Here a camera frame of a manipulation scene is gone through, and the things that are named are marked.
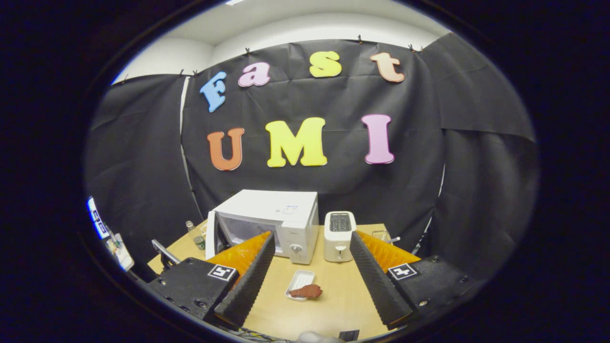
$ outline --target white wall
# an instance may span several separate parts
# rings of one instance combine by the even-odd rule
[[[278,44],[318,39],[358,39],[417,50],[440,36],[415,26],[377,16],[325,13],[299,16],[257,27],[214,47],[208,67],[246,52]]]
[[[152,74],[193,74],[207,68],[212,50],[210,44],[183,38],[160,38],[137,55],[113,81]]]

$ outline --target microwave knob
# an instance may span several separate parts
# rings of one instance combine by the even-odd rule
[[[293,244],[290,246],[290,249],[295,253],[300,253],[303,250],[303,247],[298,244]]]

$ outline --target microwave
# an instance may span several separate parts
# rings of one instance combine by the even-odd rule
[[[207,216],[206,259],[271,231],[275,256],[309,264],[318,239],[318,193],[241,190]]]

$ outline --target white toaster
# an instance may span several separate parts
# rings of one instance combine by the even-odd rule
[[[324,219],[324,258],[329,262],[351,261],[351,233],[355,230],[354,214],[348,211],[328,212]]]

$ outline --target wooden table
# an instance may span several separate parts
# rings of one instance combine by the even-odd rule
[[[199,224],[198,228],[205,232],[206,226],[207,221]],[[385,229],[383,224],[357,226],[357,230],[368,234]],[[188,257],[205,260],[205,251],[197,249],[188,233],[168,250],[180,260]],[[157,274],[163,270],[159,255],[148,265]],[[299,269],[315,273],[314,283],[323,290],[320,298],[298,302],[284,295],[292,276]],[[360,330],[359,339],[389,332],[381,323],[354,260],[335,263],[324,259],[324,226],[318,227],[311,264],[292,264],[289,258],[273,257],[243,327],[290,340],[296,340],[300,333],[309,330],[334,337],[338,337],[341,331]]]

